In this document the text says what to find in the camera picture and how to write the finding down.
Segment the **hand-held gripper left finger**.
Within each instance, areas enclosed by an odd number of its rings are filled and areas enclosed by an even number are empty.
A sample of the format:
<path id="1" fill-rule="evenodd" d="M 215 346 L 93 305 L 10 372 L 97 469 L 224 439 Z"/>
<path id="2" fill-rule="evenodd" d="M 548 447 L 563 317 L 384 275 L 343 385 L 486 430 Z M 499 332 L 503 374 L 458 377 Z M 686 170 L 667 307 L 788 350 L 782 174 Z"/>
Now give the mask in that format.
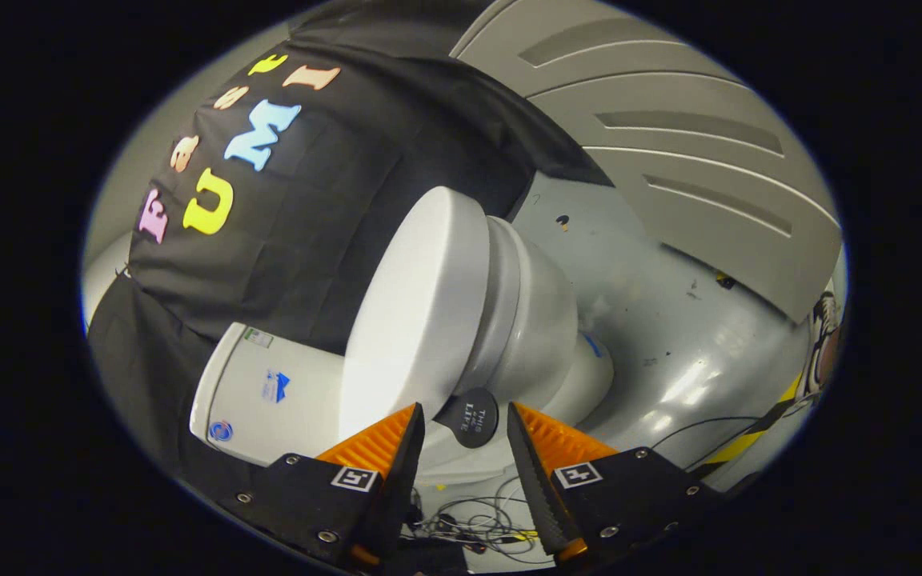
<path id="1" fill-rule="evenodd" d="M 398 546 L 424 435 L 423 407 L 413 402 L 317 457 L 278 456 L 217 508 L 307 560 L 376 570 Z"/>

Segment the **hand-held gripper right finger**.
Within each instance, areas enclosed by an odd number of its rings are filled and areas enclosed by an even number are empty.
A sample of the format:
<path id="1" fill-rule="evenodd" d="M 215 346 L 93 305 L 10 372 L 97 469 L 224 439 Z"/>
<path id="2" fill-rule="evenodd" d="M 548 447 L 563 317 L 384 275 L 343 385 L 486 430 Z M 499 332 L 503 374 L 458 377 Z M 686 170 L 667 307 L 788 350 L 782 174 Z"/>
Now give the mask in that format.
<path id="1" fill-rule="evenodd" d="M 702 522 L 722 495 L 648 447 L 619 451 L 519 402 L 507 438 L 524 499 L 557 565 L 614 565 Z"/>

